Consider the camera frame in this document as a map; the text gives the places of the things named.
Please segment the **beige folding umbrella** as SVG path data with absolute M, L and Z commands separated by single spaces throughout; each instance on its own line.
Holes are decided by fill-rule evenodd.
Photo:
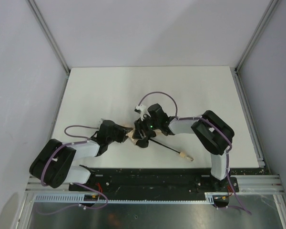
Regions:
M 133 134 L 134 134 L 134 129 L 135 129 L 135 127 L 134 126 L 130 126 L 129 124 L 124 124 L 123 125 L 124 127 L 130 127 L 132 130 L 131 130 L 131 132 L 129 132 L 128 134 L 127 134 L 127 136 L 128 136 L 128 138 L 133 142 L 133 144 L 136 146 L 136 141 L 138 140 L 138 139 L 134 139 L 133 138 Z M 156 141 L 155 139 L 153 139 L 153 138 L 150 138 L 149 139 L 149 142 L 153 142 L 153 143 L 155 143 L 155 144 L 158 144 L 158 145 L 160 145 L 160 146 L 162 146 L 162 147 L 164 147 L 164 148 L 166 148 L 166 149 L 169 149 L 169 150 L 172 150 L 172 151 L 174 151 L 174 152 L 176 152 L 180 157 L 182 157 L 182 158 L 184 158 L 184 159 L 186 159 L 186 160 L 188 160 L 188 161 L 190 161 L 190 162 L 193 162 L 194 161 L 194 158 L 192 157 L 192 156 L 190 156 L 190 155 L 188 155 L 186 152 L 184 152 L 184 151 L 179 151 L 179 150 L 176 150 L 176 149 L 174 149 L 174 148 L 171 148 L 171 147 L 169 147 L 169 146 L 167 146 L 167 145 L 165 145 L 165 144 L 163 144 L 163 143 L 161 143 L 161 142 L 159 142 L 159 141 Z

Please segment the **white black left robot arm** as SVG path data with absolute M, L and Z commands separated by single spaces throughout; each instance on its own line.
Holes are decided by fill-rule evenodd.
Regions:
M 73 166 L 76 160 L 101 156 L 113 143 L 123 143 L 133 129 L 103 120 L 96 135 L 79 142 L 62 143 L 50 139 L 29 168 L 32 176 L 41 181 L 42 186 L 58 188 L 63 183 L 87 183 L 91 171 L 83 166 Z

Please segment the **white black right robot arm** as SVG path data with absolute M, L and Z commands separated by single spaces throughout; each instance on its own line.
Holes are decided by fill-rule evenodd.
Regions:
M 235 136 L 233 129 L 213 111 L 207 110 L 201 116 L 168 116 L 159 104 L 150 107 L 136 106 L 140 118 L 134 122 L 132 139 L 140 148 L 147 148 L 149 141 L 157 133 L 168 136 L 195 134 L 205 149 L 211 154 L 211 175 L 224 180 L 229 173 L 226 155 L 232 149 Z

